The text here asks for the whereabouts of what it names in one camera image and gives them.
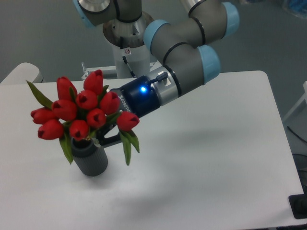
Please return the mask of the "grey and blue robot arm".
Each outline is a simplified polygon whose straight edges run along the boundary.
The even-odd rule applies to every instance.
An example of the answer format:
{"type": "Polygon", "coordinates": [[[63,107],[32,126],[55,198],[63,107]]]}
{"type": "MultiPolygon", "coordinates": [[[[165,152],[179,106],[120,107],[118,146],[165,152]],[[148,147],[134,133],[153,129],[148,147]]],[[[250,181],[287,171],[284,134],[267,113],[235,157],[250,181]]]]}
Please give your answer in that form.
{"type": "Polygon", "coordinates": [[[235,5],[218,0],[185,0],[188,19],[171,25],[153,20],[140,0],[76,0],[74,6],[88,27],[103,26],[109,43],[120,51],[142,48],[160,63],[121,63],[134,80],[115,89],[119,111],[143,117],[219,75],[220,60],[210,43],[233,34],[239,27],[235,5]]]}

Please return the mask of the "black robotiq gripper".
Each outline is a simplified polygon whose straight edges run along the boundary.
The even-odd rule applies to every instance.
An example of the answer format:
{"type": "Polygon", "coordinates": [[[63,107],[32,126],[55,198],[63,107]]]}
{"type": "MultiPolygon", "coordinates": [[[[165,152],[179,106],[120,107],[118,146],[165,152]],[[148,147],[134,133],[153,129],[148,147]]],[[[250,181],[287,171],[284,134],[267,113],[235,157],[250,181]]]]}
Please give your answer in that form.
{"type": "MultiPolygon", "coordinates": [[[[130,112],[141,118],[158,109],[160,101],[155,89],[148,84],[149,78],[141,76],[110,91],[115,92],[119,98],[118,112],[130,112]]],[[[109,129],[98,130],[96,138],[101,146],[113,146],[121,143],[120,134],[106,138],[109,129]]]]}

